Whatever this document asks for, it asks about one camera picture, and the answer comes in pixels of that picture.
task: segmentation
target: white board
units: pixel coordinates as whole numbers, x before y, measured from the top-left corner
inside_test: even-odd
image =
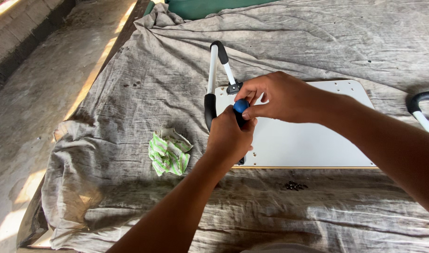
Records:
[[[375,109],[363,86],[354,80],[309,82],[319,89],[349,95]],[[215,90],[216,112],[234,104],[235,95],[225,87]],[[258,118],[253,150],[245,156],[244,167],[375,167],[352,142],[322,125],[287,123]]]

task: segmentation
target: wrinkled fabric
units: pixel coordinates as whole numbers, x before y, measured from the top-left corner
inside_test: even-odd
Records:
[[[429,90],[429,2],[284,0],[191,22],[157,4],[135,26],[59,126],[65,134],[42,188],[54,249],[104,252],[181,181],[153,170],[154,130],[174,127],[194,144],[184,175],[191,171],[209,135],[204,95],[215,40],[240,81],[274,71],[306,81],[357,80],[377,111],[420,127],[405,101]],[[216,84],[227,83],[220,68]],[[429,118],[429,101],[421,108]],[[309,188],[288,191],[290,180]],[[208,200],[189,251],[273,243],[429,252],[429,213],[377,169],[230,170]]]

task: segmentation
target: cloth rag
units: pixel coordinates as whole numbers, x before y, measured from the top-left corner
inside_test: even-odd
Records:
[[[161,176],[163,172],[171,172],[182,175],[187,166],[190,155],[187,154],[192,148],[191,143],[179,135],[174,128],[161,128],[154,131],[152,140],[149,142],[149,157],[152,166]]]

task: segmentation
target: handle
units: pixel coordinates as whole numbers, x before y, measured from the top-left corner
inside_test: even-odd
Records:
[[[224,45],[220,41],[215,41],[211,43],[210,50],[213,45],[216,45],[218,48],[217,56],[219,57],[219,60],[221,61],[222,65],[228,63],[228,56],[227,52],[225,51]]]
[[[414,112],[422,112],[419,107],[419,102],[422,100],[429,100],[429,91],[421,92],[415,95],[408,104],[408,112],[413,114]]]
[[[217,117],[215,94],[205,95],[204,107],[205,107],[205,124],[207,125],[208,131],[210,131],[211,121]]]

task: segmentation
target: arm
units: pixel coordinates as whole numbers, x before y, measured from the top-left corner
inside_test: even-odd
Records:
[[[243,118],[319,123],[355,144],[429,212],[429,133],[372,110],[353,98],[314,88],[283,72],[244,83],[235,100],[250,104]]]
[[[256,123],[240,129],[233,106],[214,118],[206,152],[191,173],[107,252],[188,252],[214,187],[251,149]]]

